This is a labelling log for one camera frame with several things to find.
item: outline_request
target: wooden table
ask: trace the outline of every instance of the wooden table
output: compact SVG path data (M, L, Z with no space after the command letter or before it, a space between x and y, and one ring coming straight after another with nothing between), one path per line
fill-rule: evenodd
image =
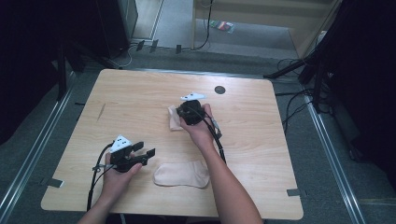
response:
M224 94L215 93L217 86ZM257 204L263 218L300 219L303 209L272 83L248 79L189 74L103 70L53 176L64 181L48 187L41 206L46 210L85 211L92 167L101 150L119 134L145 148L156 147L112 212L129 214L217 217L213 191L193 187L159 187L153 174L165 162L202 161L185 131L170 131L167 107L180 96L205 94L223 136L227 164ZM95 187L93 202L102 188Z

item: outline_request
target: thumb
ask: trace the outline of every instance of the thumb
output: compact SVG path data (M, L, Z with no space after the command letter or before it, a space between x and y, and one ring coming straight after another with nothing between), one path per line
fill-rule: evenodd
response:
M182 117L179 117L180 118L180 127L182 127L182 128L184 128L184 127L186 127L186 120L184 120Z
M129 169L128 174L133 176L133 175L137 174L140 171L140 169L142 169L142 167L143 167L143 164L139 162L139 163L135 164L131 169Z

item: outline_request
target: beige cloth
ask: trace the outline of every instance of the beige cloth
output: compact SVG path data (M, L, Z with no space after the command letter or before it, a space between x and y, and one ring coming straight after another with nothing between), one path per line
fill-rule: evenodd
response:
M176 107L174 105L171 105L168 107L169 111L169 126L172 131L177 131L177 130L183 130L182 127L180 127L180 117L178 116L178 113L176 111Z
M209 172L200 161L164 163L154 173L154 183L160 186L192 186L204 188Z

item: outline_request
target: white tracker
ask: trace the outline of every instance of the white tracker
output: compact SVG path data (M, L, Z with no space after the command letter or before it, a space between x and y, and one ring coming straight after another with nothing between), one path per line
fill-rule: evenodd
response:
M129 147L132 145L132 142L126 139L124 136L119 135L116 140L114 140L113 146L110 149L110 153L121 150L125 147Z
M205 98L206 98L205 95L193 92L191 94L188 94L188 95L180 97L180 100L182 100L182 101L193 101L193 100L200 100L200 99L205 99Z

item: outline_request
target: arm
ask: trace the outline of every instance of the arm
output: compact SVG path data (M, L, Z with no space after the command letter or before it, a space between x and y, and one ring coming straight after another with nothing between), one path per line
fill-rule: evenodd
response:
M212 117L210 105L203 105L203 108ZM201 121L189 126L183 118L180 123L204 156L221 223L262 223L256 205L216 151L206 124Z
M110 164L110 154L106 154L106 164ZM78 222L82 223L105 223L111 208L127 189L132 177L139 172L142 164L134 165L128 172L120 173L114 169L109 169L104 174L102 193L98 201Z

